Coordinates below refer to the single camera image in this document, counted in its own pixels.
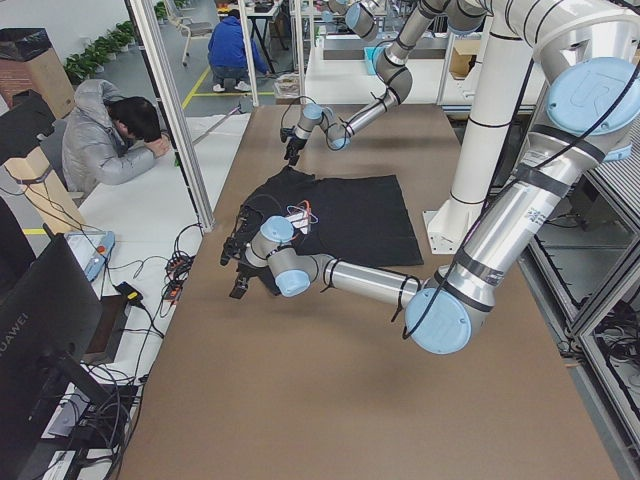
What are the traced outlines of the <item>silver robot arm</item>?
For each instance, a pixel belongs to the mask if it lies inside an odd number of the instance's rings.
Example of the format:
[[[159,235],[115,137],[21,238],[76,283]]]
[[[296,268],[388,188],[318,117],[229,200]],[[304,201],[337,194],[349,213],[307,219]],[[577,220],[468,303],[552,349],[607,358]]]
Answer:
[[[228,237],[220,262],[269,271],[285,297],[320,280],[393,304],[404,316],[404,338],[434,354],[457,352],[481,329],[495,290],[532,237],[573,184],[617,150],[638,115],[638,66],[600,57],[562,72],[547,89],[509,183],[472,224],[451,263],[426,281],[328,254],[300,255],[293,219],[281,215],[264,220],[245,242]]]
[[[451,32],[465,35],[478,30],[486,13],[487,9],[477,1],[419,1],[399,33],[393,39],[383,41],[377,37],[370,3],[358,1],[349,6],[345,12],[346,24],[361,39],[373,44],[374,77],[383,90],[372,95],[368,103],[348,118],[340,117],[327,104],[302,96],[297,122],[291,127],[280,127],[280,140],[285,144],[284,160],[290,166],[296,165],[316,129],[323,132],[330,150],[345,149],[357,133],[407,99],[413,86],[407,61],[437,17],[447,19]]]

